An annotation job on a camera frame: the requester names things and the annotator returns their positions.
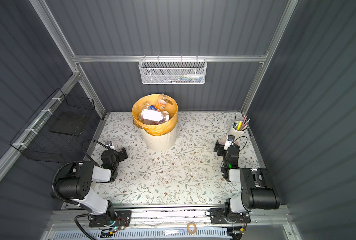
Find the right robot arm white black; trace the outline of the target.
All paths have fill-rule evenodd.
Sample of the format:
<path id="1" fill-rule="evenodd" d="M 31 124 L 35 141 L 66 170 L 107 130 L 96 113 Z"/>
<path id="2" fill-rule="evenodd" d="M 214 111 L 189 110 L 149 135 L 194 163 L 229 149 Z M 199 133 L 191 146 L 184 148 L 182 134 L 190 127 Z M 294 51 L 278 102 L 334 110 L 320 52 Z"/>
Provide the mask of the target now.
<path id="1" fill-rule="evenodd" d="M 227 182 L 237 183 L 240 192 L 225 202 L 225 214 L 243 214 L 254 209 L 276 210 L 281 200 L 268 169 L 240 168 L 240 146 L 216 141 L 214 152 L 222 157 L 221 173 Z"/>

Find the orange cap clear bottle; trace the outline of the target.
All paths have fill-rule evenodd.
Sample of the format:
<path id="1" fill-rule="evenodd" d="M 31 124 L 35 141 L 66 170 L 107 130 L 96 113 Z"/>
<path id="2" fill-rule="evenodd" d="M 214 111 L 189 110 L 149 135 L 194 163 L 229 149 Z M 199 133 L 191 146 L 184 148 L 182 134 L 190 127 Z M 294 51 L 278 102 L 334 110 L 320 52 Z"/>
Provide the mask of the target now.
<path id="1" fill-rule="evenodd" d="M 164 111 L 166 105 L 169 102 L 169 98 L 165 94 L 160 94 L 156 103 L 156 108 L 160 111 Z"/>

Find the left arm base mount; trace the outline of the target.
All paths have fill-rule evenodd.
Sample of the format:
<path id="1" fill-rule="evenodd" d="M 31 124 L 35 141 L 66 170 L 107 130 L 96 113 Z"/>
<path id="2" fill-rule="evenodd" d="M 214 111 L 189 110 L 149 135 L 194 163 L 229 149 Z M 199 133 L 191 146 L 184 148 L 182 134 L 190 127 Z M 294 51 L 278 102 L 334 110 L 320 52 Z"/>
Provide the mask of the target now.
<path id="1" fill-rule="evenodd" d="M 89 227 L 90 228 L 103 228 L 103 227 L 127 227 L 130 224 L 132 211 L 108 211 L 102 215 L 90 215 Z"/>

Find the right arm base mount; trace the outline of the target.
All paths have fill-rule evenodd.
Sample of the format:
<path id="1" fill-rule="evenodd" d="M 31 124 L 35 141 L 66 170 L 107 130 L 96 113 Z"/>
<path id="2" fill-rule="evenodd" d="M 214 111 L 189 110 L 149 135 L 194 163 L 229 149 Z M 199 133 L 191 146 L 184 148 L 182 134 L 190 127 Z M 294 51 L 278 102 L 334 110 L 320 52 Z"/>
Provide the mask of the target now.
<path id="1" fill-rule="evenodd" d="M 233 213 L 225 208 L 211 208 L 205 212 L 207 217 L 210 217 L 213 225 L 221 224 L 243 224 L 251 223 L 251 218 L 247 213 Z"/>

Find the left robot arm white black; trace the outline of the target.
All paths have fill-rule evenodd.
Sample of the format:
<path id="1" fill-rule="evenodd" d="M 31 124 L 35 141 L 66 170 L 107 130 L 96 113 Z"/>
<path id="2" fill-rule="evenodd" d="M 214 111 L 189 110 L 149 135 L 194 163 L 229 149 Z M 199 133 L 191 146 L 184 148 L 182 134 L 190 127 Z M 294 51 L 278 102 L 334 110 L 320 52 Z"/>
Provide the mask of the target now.
<path id="1" fill-rule="evenodd" d="M 110 201 L 92 189 L 93 183 L 112 183 L 118 176 L 119 163 L 128 158 L 125 148 L 116 151 L 109 146 L 101 154 L 102 165 L 94 161 L 70 162 L 60 167 L 51 183 L 51 196 L 79 206 L 93 216 L 116 218 Z"/>

